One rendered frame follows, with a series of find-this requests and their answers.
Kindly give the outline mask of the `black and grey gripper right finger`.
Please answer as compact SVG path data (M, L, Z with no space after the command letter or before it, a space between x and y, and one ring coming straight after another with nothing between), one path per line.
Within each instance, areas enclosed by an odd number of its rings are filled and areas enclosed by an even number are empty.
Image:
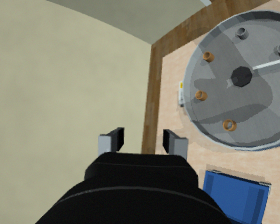
M179 137L170 129L163 129L163 147L169 155L180 155L187 160L188 139Z

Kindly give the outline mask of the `bronze bushing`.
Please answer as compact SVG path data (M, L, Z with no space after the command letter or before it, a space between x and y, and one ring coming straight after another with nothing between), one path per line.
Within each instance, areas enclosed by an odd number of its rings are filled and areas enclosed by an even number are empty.
M202 94L202 97L200 98L201 94ZM201 101L205 101L207 99L207 93L205 93L201 90L197 91L195 96L198 100L201 100Z
M207 62L212 62L214 60L214 55L210 53L209 51L205 52L203 55L203 59L206 60ZM206 59L207 58L207 59Z
M232 128L231 129L228 129L227 125L229 122L232 122ZM237 124L235 121L232 121L230 119L227 119L223 122L223 128L227 131L234 131L236 128L237 128Z

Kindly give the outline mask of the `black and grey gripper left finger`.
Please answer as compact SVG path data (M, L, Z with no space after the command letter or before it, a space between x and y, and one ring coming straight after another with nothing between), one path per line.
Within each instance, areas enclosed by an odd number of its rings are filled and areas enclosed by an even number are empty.
M119 152L124 144L124 128L118 127L98 136L98 157L104 152Z

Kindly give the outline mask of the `blue rectangular crate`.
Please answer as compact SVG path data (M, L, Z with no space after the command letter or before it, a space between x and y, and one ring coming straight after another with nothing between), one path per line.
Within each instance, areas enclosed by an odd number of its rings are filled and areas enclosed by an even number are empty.
M228 219L233 224L262 224L272 184L211 171L205 173L203 190L215 200Z

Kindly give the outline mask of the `grey round turning table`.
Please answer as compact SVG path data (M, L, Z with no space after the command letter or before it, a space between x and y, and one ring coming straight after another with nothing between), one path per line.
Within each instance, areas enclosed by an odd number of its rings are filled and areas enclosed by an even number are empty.
M249 33L245 40L236 34L240 27ZM280 147L279 44L280 11L271 9L236 14L204 36L179 82L178 103L200 134L241 151ZM203 59L207 51L212 62ZM205 101L195 97L199 90ZM227 119L236 122L234 131L223 128Z

